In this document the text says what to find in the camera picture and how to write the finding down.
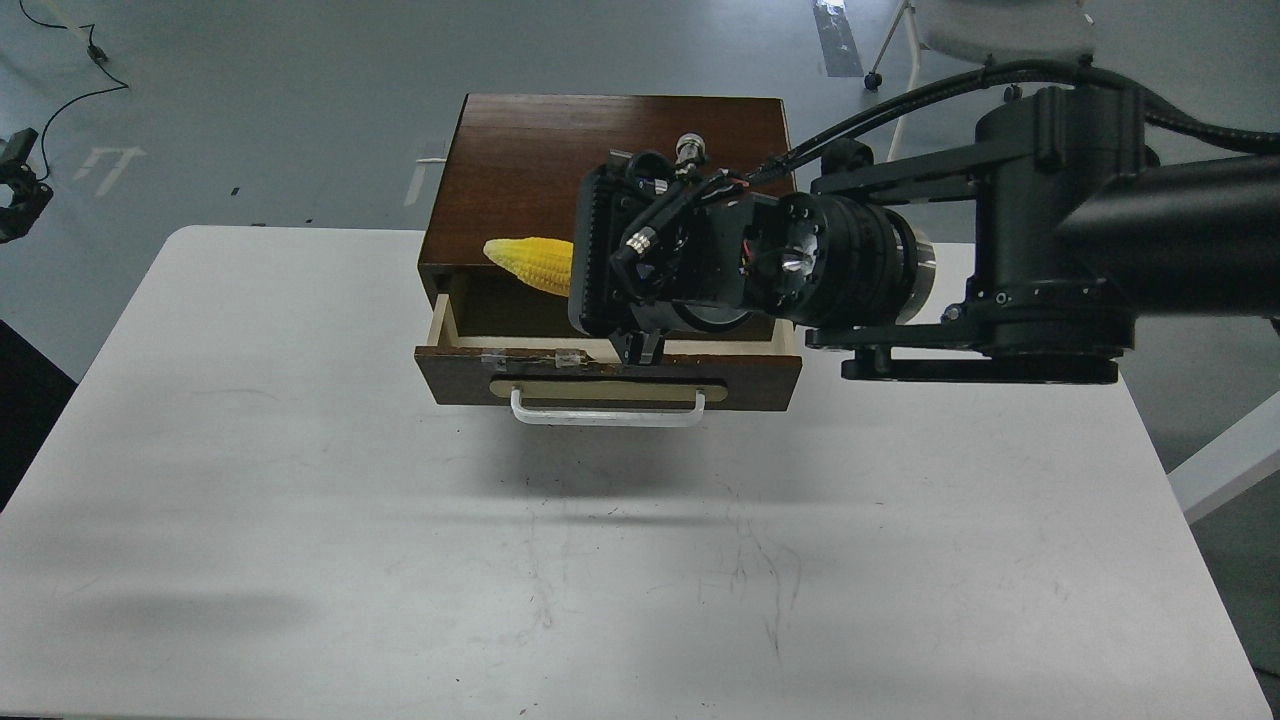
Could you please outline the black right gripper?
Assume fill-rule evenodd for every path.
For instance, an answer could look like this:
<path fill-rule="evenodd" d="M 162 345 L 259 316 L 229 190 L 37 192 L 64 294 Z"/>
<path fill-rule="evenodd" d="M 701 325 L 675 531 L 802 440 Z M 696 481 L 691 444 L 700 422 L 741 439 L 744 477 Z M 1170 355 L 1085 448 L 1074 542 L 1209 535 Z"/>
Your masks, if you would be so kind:
<path fill-rule="evenodd" d="M 672 158 L 612 151 L 579 186 L 570 324 L 611 336 L 626 366 L 659 366 L 673 331 L 797 322 L 781 231 L 778 200 L 713 167 L 700 135 L 682 135 Z"/>

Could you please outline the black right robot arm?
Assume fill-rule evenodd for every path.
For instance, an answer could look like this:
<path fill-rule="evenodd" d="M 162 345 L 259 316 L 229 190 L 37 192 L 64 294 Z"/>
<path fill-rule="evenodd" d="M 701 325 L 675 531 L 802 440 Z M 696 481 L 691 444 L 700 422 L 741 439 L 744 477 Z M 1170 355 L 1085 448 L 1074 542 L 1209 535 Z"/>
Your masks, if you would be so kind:
<path fill-rule="evenodd" d="M 621 363 L 753 315 L 852 380 L 1110 384 L 1140 316 L 1277 318 L 1277 135 L 1088 60 L 988 61 L 767 158 L 613 152 L 568 319 Z"/>

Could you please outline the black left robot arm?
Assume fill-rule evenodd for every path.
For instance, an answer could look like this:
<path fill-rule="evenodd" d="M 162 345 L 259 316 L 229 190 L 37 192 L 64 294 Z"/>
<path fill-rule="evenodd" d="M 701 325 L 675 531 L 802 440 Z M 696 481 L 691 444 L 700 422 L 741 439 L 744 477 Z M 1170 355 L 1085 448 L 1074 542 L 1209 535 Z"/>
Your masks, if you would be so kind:
<path fill-rule="evenodd" d="M 3 143 L 1 183 L 12 196 L 1 206 L 1 243 L 26 237 L 54 196 L 28 163 L 37 138 L 36 129 L 24 128 Z"/>

